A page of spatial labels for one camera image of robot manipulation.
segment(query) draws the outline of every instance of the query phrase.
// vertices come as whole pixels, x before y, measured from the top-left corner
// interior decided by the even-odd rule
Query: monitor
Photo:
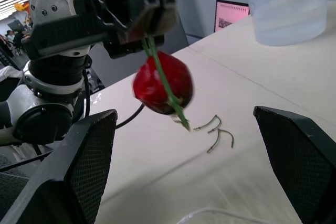
[[[215,30],[217,32],[249,15],[248,4],[224,0],[216,1]]]

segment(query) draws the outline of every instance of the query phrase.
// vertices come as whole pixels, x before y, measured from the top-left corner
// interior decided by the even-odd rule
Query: qr code
[[[222,18],[220,18],[218,26],[221,27],[221,28],[224,28],[224,27],[227,27],[231,24],[232,24],[231,22],[225,21]]]

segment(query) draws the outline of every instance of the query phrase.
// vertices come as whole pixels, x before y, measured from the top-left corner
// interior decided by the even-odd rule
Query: table surface
[[[190,133],[144,109],[115,133],[96,223],[175,224],[206,207],[269,223],[301,223],[272,172],[253,109],[262,105],[308,116],[336,139],[335,5],[330,14],[327,31],[303,44],[262,46],[248,17],[175,53],[194,78],[194,100],[185,110],[191,125],[217,114],[235,146],[222,135],[218,148],[206,154],[217,133]],[[133,78],[93,95],[91,114],[116,109],[118,122],[133,114],[140,106]]]

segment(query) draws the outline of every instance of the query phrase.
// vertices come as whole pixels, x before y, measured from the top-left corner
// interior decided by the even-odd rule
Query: black cable
[[[126,119],[126,120],[123,121],[122,123],[119,123],[119,124],[115,127],[115,129],[119,129],[119,128],[125,126],[126,124],[128,124],[129,122],[131,122],[134,118],[136,118],[137,115],[140,114],[140,112],[143,110],[144,107],[145,107],[145,105],[142,104],[142,105],[138,108],[138,110],[137,110],[133,115],[131,115],[128,119]]]
[[[85,86],[85,98],[86,98],[86,109],[85,109],[85,118],[90,115],[90,85],[89,85],[89,79],[88,74],[86,73],[86,69],[83,70],[83,76],[84,76],[84,86]]]
[[[4,172],[6,172],[6,171],[8,171],[10,169],[16,168],[18,166],[29,164],[29,163],[31,163],[33,161],[37,161],[37,160],[39,160],[41,158],[44,158],[44,157],[48,156],[50,153],[52,153],[52,151],[51,152],[46,152],[46,153],[44,153],[42,155],[38,155],[36,157],[30,158],[30,159],[27,159],[27,160],[24,160],[24,161],[21,161],[21,162],[18,162],[18,163],[13,164],[13,165],[7,165],[5,167],[0,168],[0,173],[4,173]]]
[[[38,147],[37,144],[32,144],[32,147],[34,148],[34,151],[36,153],[37,156],[41,155],[42,152],[40,150],[40,148]]]

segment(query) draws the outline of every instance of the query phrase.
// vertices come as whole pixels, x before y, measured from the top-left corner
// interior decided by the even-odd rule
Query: pink screen
[[[215,31],[222,30],[232,23],[247,17],[248,11],[249,8],[247,6],[217,2]]]

